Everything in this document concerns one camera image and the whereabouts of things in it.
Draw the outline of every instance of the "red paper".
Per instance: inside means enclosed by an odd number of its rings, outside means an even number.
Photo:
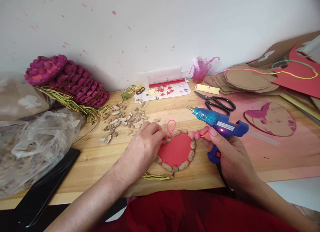
[[[308,64],[312,66],[317,73],[320,73],[320,64],[299,56],[296,52],[296,47],[297,46],[295,45],[292,48],[289,54],[289,59],[297,60],[305,64]],[[284,69],[273,69],[273,71],[274,72],[287,71],[294,75],[304,77],[304,78],[310,78],[314,76],[312,69],[310,69],[309,67],[294,61],[288,61],[288,63],[289,63],[288,67]],[[277,77],[278,77],[277,80],[272,81],[272,83],[299,91],[304,94],[308,94],[308,95],[320,98],[320,88],[319,88],[320,75],[317,76],[316,78],[308,79],[308,80],[299,79],[286,73],[279,73],[277,74]]]
[[[184,133],[180,133],[180,135],[171,137],[170,139],[170,143],[166,143],[160,147],[158,155],[162,159],[162,162],[169,164],[171,167],[175,165],[180,166],[182,162],[188,160],[192,139],[188,134]]]

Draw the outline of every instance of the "pink loop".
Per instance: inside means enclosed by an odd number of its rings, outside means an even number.
[[[170,121],[173,121],[174,122],[174,127],[173,127],[173,129],[170,131],[170,129],[169,129],[169,122]],[[176,128],[176,122],[174,121],[174,120],[169,120],[168,121],[168,123],[167,123],[167,128],[168,128],[168,130],[169,130],[169,134],[172,134],[172,132],[173,132],[173,130]]]

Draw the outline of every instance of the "person's right hand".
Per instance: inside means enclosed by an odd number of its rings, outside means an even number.
[[[207,132],[211,141],[200,137]],[[221,152],[222,173],[231,188],[250,192],[258,186],[260,179],[254,171],[243,143],[238,137],[230,136],[226,140],[214,128],[208,126],[196,132],[189,132],[189,135],[202,141],[209,151],[212,150],[214,144],[217,145]]]

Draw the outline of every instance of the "blue glue gun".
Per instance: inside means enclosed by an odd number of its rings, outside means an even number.
[[[224,138],[228,139],[229,136],[234,135],[242,137],[249,131],[249,125],[238,120],[235,124],[229,122],[229,116],[220,114],[218,112],[204,109],[204,108],[192,108],[186,106],[187,109],[192,111],[199,120],[207,123],[208,126],[213,127],[219,134]],[[218,164],[220,163],[221,153],[216,145],[213,146],[212,150],[208,153],[209,161]]]

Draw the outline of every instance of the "heart-shaped craft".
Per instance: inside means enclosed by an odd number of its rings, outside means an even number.
[[[290,113],[276,103],[267,103],[262,110],[247,110],[244,116],[259,130],[275,136],[290,136],[297,128]]]
[[[262,73],[273,73],[272,71],[259,70],[257,68],[252,68],[246,64],[233,66],[231,68],[239,69],[239,70],[228,70],[227,72],[225,72],[225,75],[224,75],[225,79],[231,86],[242,89],[242,90],[266,89],[272,85],[270,83],[271,81],[275,81],[277,79],[277,77],[274,77],[272,75],[264,75],[254,71],[243,70],[243,69],[255,69]]]

